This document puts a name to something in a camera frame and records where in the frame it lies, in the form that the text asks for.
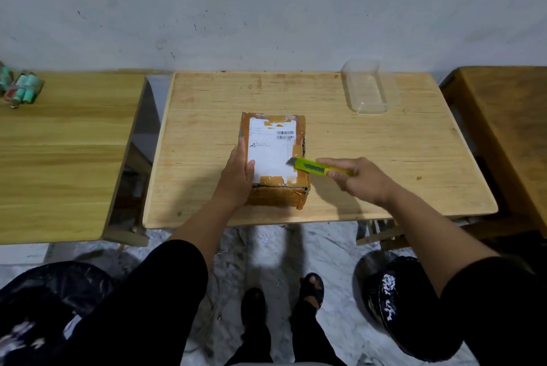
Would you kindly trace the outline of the person's right hand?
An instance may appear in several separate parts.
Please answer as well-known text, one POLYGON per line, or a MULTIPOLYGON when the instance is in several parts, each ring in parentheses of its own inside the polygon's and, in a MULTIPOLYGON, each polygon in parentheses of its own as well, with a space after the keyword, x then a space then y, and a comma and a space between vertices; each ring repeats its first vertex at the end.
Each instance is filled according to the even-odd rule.
POLYGON ((384 209, 403 190, 402 186, 365 157, 353 159, 322 157, 316 161, 327 166, 351 170, 353 172, 352 190, 346 193, 384 209))

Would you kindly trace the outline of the person's left hand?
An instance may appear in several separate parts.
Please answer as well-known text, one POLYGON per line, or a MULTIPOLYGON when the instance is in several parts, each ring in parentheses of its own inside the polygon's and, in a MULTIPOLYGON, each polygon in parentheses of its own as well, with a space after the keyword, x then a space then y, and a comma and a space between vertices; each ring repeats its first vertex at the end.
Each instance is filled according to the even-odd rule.
POLYGON ((245 165, 247 163, 247 142, 244 137, 239 137, 215 188, 213 194, 215 202, 232 211, 245 205, 253 186, 246 181, 245 165))

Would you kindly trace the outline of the brown taped cardboard parcel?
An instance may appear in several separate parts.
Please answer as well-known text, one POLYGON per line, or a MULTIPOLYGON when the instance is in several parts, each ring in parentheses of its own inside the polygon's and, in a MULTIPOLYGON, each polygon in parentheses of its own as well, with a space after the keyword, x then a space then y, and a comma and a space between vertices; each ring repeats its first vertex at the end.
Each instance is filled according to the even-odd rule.
POLYGON ((288 161, 305 157, 305 135, 303 115, 242 113, 240 136, 246 143, 245 163, 254 161, 248 205, 304 207, 311 188, 310 175, 288 161))

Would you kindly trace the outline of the green utility knife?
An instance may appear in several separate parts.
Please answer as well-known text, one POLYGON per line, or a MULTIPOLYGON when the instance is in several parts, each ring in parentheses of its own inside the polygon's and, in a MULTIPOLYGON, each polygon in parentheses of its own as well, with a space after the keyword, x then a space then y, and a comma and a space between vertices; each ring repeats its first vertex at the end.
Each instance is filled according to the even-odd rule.
POLYGON ((340 169, 332 166, 327 166, 315 161, 310 161, 305 158, 291 157, 286 162, 287 166, 291 166, 294 169, 302 170, 310 174, 316 174, 320 176, 327 176, 330 171, 336 171, 339 173, 346 174, 348 176, 353 176, 351 170, 340 169))

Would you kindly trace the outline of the person's left forearm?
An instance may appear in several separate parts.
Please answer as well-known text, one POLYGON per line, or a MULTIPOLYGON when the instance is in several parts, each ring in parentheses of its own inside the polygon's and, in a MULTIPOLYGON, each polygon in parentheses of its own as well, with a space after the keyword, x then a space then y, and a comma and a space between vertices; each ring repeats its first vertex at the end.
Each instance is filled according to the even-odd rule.
POLYGON ((182 226, 168 238, 186 241, 202 254, 209 270, 213 269, 215 255, 229 220, 247 201, 247 196, 214 194, 182 226))

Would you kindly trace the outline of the person's right forearm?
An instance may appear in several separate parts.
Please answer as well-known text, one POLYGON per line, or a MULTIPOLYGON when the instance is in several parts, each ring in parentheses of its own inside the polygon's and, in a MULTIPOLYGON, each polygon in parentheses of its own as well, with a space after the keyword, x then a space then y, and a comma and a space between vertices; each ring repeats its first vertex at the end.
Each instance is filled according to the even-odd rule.
POLYGON ((467 266, 500 256, 397 183, 389 185, 381 206, 401 226, 437 296, 467 266))

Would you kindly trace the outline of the light wooden table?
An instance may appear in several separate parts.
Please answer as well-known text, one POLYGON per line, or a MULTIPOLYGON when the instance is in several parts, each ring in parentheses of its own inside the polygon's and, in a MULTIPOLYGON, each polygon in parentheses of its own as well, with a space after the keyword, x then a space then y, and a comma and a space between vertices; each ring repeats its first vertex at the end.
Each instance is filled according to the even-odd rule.
POLYGON ((498 205, 435 80, 396 73, 386 113, 347 105, 339 72, 176 72, 171 81, 143 224, 182 225, 212 196, 240 133, 242 112, 306 119, 305 157, 364 156, 447 217, 498 205))

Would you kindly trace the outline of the clear plastic container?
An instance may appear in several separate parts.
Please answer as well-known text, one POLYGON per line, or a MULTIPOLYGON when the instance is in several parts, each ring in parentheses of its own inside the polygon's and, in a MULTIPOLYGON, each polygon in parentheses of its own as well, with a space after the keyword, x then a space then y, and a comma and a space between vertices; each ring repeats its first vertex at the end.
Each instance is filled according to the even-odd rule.
POLYGON ((378 58, 350 59, 340 70, 348 107, 357 114, 382 114, 388 100, 378 58))

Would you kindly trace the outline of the person's black right sandal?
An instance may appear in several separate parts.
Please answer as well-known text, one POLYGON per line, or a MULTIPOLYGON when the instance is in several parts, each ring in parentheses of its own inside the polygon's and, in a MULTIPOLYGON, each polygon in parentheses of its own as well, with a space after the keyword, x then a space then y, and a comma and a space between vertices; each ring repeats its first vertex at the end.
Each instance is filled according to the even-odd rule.
POLYGON ((300 279, 300 289, 297 302, 308 302, 318 311, 324 302, 324 283, 318 273, 308 273, 300 279))

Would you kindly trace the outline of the person's black sandal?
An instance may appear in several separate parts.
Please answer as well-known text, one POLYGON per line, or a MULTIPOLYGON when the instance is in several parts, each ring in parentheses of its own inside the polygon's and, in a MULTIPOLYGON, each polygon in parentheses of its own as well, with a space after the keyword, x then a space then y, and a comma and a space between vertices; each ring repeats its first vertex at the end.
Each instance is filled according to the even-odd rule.
POLYGON ((240 313, 245 331, 254 326, 266 324, 268 306, 262 289, 252 287, 245 292, 241 301, 240 313))
POLYGON ((300 289, 297 302, 308 302, 318 311, 324 302, 324 283, 318 273, 308 273, 300 279, 300 289))

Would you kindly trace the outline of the person's black left sandal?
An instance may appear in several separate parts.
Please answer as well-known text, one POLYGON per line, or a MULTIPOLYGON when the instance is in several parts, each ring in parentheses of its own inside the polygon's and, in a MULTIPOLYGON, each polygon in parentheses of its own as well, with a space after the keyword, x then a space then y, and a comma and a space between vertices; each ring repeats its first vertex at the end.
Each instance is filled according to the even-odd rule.
POLYGON ((241 301, 240 313, 245 331, 254 326, 266 324, 268 306, 262 289, 252 287, 245 292, 241 301))

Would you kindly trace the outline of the person's black trousers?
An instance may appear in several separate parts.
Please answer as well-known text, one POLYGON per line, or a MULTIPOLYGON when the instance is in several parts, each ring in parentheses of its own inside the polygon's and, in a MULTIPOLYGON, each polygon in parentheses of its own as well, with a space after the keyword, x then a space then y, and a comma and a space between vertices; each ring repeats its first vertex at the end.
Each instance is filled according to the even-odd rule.
MULTIPOLYGON (((266 324, 264 310, 244 320, 242 344, 224 366, 236 364, 273 364, 271 335, 266 324)), ((300 301, 290 317, 292 346, 295 363, 321 363, 330 366, 347 366, 336 355, 316 318, 315 308, 307 301, 300 301)))

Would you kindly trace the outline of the person's black left sleeve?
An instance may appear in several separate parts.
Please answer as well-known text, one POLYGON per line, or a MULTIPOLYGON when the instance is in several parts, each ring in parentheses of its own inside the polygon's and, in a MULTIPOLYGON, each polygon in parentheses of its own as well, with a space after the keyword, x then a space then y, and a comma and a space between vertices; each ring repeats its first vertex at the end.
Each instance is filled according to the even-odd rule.
POLYGON ((152 251, 83 318, 54 366, 180 366, 209 271, 182 240, 152 251))

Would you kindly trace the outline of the person's black sleeve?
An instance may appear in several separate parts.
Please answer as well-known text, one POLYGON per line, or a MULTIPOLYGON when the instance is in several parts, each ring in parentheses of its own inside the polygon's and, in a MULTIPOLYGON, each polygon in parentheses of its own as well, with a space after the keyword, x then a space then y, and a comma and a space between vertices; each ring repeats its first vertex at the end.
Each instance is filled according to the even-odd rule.
POLYGON ((54 366, 180 366, 209 271, 182 240, 152 251, 83 318, 54 366))
POLYGON ((502 257, 448 281, 441 304, 480 366, 547 366, 547 281, 502 257))

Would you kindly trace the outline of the dark wooden table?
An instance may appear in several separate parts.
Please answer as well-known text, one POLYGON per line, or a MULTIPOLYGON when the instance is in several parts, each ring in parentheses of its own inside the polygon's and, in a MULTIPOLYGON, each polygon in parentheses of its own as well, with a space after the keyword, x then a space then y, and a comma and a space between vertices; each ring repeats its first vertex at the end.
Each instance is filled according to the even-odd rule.
POLYGON ((547 238, 547 66, 463 66, 440 89, 498 194, 498 211, 464 228, 478 239, 547 238))

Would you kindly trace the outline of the pale wooden table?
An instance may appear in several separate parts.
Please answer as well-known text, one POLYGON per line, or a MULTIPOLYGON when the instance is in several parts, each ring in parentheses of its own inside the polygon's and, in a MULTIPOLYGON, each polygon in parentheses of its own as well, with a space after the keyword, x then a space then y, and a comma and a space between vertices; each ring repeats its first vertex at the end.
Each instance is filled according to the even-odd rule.
POLYGON ((116 200, 125 167, 152 164, 131 136, 142 72, 37 72, 31 105, 0 102, 0 245, 104 239, 145 247, 146 190, 116 200))

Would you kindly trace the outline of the person's black right sleeve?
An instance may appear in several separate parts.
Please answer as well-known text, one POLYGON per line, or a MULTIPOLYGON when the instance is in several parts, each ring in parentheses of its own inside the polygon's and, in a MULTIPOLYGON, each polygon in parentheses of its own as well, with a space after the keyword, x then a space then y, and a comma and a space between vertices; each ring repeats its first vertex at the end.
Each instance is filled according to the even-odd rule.
POLYGON ((448 281, 441 304, 480 366, 547 366, 547 281, 502 257, 448 281))

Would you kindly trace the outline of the pack of teal rolls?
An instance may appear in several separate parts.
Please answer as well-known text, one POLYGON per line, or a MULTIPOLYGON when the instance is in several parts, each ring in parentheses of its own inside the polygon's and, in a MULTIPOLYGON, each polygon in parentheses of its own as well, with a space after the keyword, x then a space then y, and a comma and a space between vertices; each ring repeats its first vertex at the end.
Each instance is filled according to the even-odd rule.
POLYGON ((45 81, 34 73, 22 73, 4 87, 0 100, 11 108, 18 108, 22 104, 33 104, 44 84, 45 81))

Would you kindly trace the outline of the black rubbish bag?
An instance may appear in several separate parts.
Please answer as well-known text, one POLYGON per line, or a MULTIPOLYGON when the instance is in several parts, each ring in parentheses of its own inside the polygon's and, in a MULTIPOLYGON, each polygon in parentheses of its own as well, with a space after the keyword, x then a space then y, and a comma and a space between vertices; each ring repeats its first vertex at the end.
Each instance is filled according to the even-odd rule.
POLYGON ((17 276, 0 289, 0 366, 44 366, 114 287, 108 273, 79 261, 17 276))

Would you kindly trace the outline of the teal roll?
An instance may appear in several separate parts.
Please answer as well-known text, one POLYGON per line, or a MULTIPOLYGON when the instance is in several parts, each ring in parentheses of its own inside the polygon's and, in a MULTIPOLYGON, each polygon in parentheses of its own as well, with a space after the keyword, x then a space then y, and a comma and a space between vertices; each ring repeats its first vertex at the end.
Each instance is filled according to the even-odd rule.
POLYGON ((10 89, 12 83, 12 70, 0 61, 0 97, 10 89))

